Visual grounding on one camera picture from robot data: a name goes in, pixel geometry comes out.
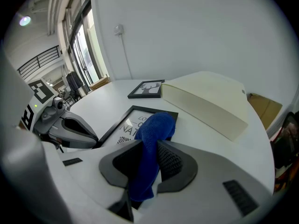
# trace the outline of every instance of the cardboard box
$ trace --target cardboard box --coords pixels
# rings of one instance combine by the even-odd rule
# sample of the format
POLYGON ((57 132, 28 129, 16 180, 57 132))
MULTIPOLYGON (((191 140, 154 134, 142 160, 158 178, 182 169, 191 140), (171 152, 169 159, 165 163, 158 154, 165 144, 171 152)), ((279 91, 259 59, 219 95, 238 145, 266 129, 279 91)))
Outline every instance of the cardboard box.
POLYGON ((98 80, 97 82, 91 84, 91 85, 89 86, 89 88, 90 88, 92 91, 94 91, 94 90, 96 90, 96 89, 98 89, 98 88, 100 88, 100 87, 102 87, 102 86, 104 86, 104 85, 106 85, 106 84, 108 84, 108 83, 109 83, 109 79, 108 79, 108 77, 103 77, 102 79, 98 80))
POLYGON ((282 104, 257 94, 250 94, 248 102, 260 117, 265 129, 269 128, 282 107, 282 104))
POLYGON ((243 84, 201 71, 161 85, 162 97, 206 123, 231 141, 248 126, 248 102, 243 84))

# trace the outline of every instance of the black picture frame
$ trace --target black picture frame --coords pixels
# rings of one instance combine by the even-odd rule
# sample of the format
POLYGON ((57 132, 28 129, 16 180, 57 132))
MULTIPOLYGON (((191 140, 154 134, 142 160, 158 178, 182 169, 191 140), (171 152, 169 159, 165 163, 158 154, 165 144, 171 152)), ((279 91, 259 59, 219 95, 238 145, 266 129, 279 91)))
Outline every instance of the black picture frame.
POLYGON ((148 80, 148 81, 142 81, 131 93, 129 93, 128 98, 129 99, 141 99, 141 98, 161 98, 161 85, 157 93, 148 93, 148 94, 134 94, 136 90, 140 88, 144 83, 149 82, 160 82, 161 84, 165 82, 165 80, 148 80))
POLYGON ((117 122, 115 122, 114 125, 111 126, 111 128, 103 135, 103 137, 93 147, 93 149, 101 147, 105 143, 105 141, 109 138, 109 136, 111 134, 113 134, 113 132, 116 130, 116 128, 123 122, 124 119, 126 119, 129 116, 129 114, 133 110, 139 110, 139 111, 154 113, 154 114, 159 113, 159 112, 166 112, 174 118, 175 122, 177 122, 177 118, 178 118, 178 113, 176 113, 176 112, 171 112, 171 111, 166 111, 166 110, 158 110, 158 109, 152 109, 152 108, 133 105, 123 114, 123 116, 117 122))

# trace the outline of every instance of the framed print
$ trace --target framed print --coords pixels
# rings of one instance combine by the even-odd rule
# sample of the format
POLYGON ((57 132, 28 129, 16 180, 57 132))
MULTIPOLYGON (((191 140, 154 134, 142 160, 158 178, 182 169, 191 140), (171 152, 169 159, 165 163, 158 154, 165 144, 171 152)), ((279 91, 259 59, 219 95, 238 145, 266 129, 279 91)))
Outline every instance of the framed print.
POLYGON ((153 114, 158 112, 169 113, 177 121, 178 113, 165 110, 151 109, 133 105, 118 120, 93 148, 117 145, 129 140, 133 140, 141 125, 153 114))
POLYGON ((142 81, 128 95, 128 98, 161 98, 161 84, 164 82, 165 80, 142 81))

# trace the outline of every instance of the white table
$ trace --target white table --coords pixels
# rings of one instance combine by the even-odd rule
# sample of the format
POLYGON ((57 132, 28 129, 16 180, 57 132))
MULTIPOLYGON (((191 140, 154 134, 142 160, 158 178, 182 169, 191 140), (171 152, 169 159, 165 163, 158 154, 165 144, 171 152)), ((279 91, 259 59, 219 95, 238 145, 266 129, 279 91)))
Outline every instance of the white table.
POLYGON ((127 95, 141 81, 118 80, 109 83, 75 103, 71 112, 81 116, 99 139, 132 105, 178 112, 176 131, 171 141, 226 157, 273 192, 275 172, 271 146, 261 120, 249 103, 249 125, 232 142, 162 98, 128 99, 127 95))

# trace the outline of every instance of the black railing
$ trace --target black railing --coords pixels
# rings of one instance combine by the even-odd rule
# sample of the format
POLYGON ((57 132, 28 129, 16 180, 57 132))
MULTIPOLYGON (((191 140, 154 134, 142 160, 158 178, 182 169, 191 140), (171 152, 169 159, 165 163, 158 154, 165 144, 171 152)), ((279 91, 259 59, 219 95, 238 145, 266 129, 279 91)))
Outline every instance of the black railing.
POLYGON ((18 72, 23 79, 28 78, 33 72, 37 71, 39 68, 50 63, 59 58, 58 46, 52 47, 37 56, 33 57, 25 64, 23 64, 18 72))

